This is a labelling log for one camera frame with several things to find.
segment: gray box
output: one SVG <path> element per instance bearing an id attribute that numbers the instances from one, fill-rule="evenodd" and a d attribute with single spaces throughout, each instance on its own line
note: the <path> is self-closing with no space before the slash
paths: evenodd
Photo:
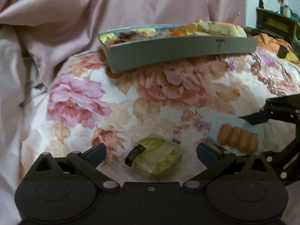
<path id="1" fill-rule="evenodd" d="M 184 24 L 144 25 L 103 31 L 100 35 L 137 31 L 143 28 L 171 28 Z M 231 36 L 183 36 L 152 38 L 106 46 L 101 40 L 110 69 L 119 73 L 162 61 L 206 55 L 255 52 L 257 39 Z"/>

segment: sausage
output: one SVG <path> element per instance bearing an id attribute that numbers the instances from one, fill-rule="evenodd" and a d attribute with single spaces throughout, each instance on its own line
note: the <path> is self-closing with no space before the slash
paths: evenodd
<path id="1" fill-rule="evenodd" d="M 249 148 L 250 132 L 247 129 L 241 131 L 238 150 L 240 152 L 246 152 Z"/>
<path id="2" fill-rule="evenodd" d="M 241 129 L 239 127 L 233 127 L 229 133 L 228 145 L 233 148 L 237 148 L 239 145 L 239 138 Z"/>
<path id="3" fill-rule="evenodd" d="M 232 129 L 230 124 L 223 124 L 219 130 L 217 141 L 221 145 L 228 145 L 229 133 Z"/>
<path id="4" fill-rule="evenodd" d="M 251 133 L 250 134 L 250 140 L 249 140 L 249 148 L 248 148 L 248 152 L 249 153 L 255 153 L 257 152 L 257 148 L 258 148 L 258 137 L 256 133 Z"/>

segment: floral fabric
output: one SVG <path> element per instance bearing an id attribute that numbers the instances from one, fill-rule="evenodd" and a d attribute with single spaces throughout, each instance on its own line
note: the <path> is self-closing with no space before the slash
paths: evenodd
<path id="1" fill-rule="evenodd" d="M 272 52 L 186 58 L 112 73 L 102 51 L 71 57 L 49 92 L 28 105 L 22 172 L 41 152 L 65 156 L 99 142 L 107 158 L 98 167 L 122 183 L 139 180 L 124 167 L 135 143 L 150 134 L 181 141 L 185 152 L 170 179 L 184 182 L 205 169 L 195 153 L 219 113 L 259 111 L 267 98 L 298 94 L 300 70 Z M 295 136 L 292 124 L 269 121 L 264 151 L 280 151 Z"/>

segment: pink curtain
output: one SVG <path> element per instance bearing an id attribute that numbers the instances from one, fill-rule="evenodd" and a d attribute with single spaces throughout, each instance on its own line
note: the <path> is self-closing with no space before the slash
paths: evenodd
<path id="1" fill-rule="evenodd" d="M 43 83 L 69 56 L 100 47 L 97 32 L 199 19 L 233 23 L 240 0 L 0 0 L 0 23 L 17 25 Z"/>

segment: packaged lettuce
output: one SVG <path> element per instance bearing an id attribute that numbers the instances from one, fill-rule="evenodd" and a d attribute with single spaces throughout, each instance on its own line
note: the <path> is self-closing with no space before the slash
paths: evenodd
<path id="1" fill-rule="evenodd" d="M 176 171 L 183 149 L 178 141 L 151 135 L 136 143 L 125 164 L 151 181 L 166 179 Z"/>

